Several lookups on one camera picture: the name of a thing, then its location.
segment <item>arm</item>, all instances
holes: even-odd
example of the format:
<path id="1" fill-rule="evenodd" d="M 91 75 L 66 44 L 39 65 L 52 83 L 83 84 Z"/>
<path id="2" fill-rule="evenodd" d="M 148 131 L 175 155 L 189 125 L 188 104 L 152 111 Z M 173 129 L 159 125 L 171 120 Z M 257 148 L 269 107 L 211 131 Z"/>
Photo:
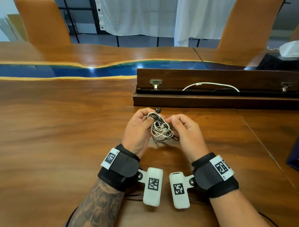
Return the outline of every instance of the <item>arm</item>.
<path id="1" fill-rule="evenodd" d="M 154 120 L 151 117 L 146 119 L 151 112 L 155 111 L 150 108 L 138 110 L 128 122 L 121 142 L 125 149 L 139 158 L 144 154 L 151 137 L 148 128 Z M 114 226 L 123 197 L 124 192 L 97 179 L 88 196 L 73 214 L 67 227 Z"/>
<path id="2" fill-rule="evenodd" d="M 97 179 L 68 226 L 114 226 L 123 196 L 124 192 Z"/>
<path id="3" fill-rule="evenodd" d="M 165 121 L 179 133 L 182 150 L 191 163 L 209 153 L 198 124 L 189 117 L 178 114 Z M 210 201 L 221 227 L 269 226 L 240 190 L 210 198 Z"/>

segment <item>leather chair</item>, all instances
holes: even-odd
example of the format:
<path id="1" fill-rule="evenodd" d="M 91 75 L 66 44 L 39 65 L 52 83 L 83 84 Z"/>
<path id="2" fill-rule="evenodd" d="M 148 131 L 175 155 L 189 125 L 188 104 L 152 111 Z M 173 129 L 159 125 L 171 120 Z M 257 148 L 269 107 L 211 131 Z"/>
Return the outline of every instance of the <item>leather chair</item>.
<path id="1" fill-rule="evenodd" d="M 14 0 L 28 41 L 33 45 L 66 45 L 71 39 L 54 0 Z"/>
<path id="2" fill-rule="evenodd" d="M 296 27 L 291 35 L 290 41 L 299 40 L 299 25 Z"/>
<path id="3" fill-rule="evenodd" d="M 283 0 L 236 0 L 218 50 L 264 50 L 282 3 Z"/>

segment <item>wooden trim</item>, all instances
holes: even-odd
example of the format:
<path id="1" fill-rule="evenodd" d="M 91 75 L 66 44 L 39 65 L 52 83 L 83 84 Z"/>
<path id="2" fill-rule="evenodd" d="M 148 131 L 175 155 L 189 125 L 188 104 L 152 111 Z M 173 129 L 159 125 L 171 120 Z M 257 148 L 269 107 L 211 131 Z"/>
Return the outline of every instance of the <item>wooden trim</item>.
<path id="1" fill-rule="evenodd" d="M 293 83 L 288 91 L 299 91 L 299 72 L 263 70 L 137 69 L 137 88 L 152 88 L 150 80 L 162 80 L 159 88 L 185 88 L 199 82 L 229 84 L 239 90 L 281 91 L 282 82 Z M 194 86 L 216 89 L 217 85 Z"/>
<path id="2" fill-rule="evenodd" d="M 299 110 L 298 98 L 133 94 L 134 106 Z"/>

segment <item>tattoo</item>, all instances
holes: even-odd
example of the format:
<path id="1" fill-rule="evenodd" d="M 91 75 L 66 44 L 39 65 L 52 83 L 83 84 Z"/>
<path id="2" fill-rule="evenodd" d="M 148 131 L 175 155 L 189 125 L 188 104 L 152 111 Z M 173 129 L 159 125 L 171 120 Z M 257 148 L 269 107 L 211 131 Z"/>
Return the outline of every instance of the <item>tattoo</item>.
<path id="1" fill-rule="evenodd" d="M 124 192 L 98 179 L 89 195 L 73 214 L 69 227 L 114 226 Z"/>

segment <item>wristband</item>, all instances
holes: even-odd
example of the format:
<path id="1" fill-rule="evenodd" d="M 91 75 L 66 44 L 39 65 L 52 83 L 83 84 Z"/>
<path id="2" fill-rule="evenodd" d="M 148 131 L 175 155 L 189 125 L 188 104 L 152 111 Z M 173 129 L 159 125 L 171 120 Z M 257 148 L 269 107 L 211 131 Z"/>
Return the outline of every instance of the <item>wristband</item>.
<path id="1" fill-rule="evenodd" d="M 220 156 L 209 153 L 191 164 L 197 187 L 207 191 L 209 198 L 225 195 L 239 189 L 233 171 Z"/>
<path id="2" fill-rule="evenodd" d="M 111 155 L 110 152 L 105 160 L 109 158 L 109 155 L 112 158 L 108 164 L 105 163 L 107 166 L 103 165 L 97 176 L 116 190 L 124 192 L 138 181 L 140 159 L 125 149 L 122 144 L 116 146 L 116 150 L 119 151 L 119 154 Z"/>

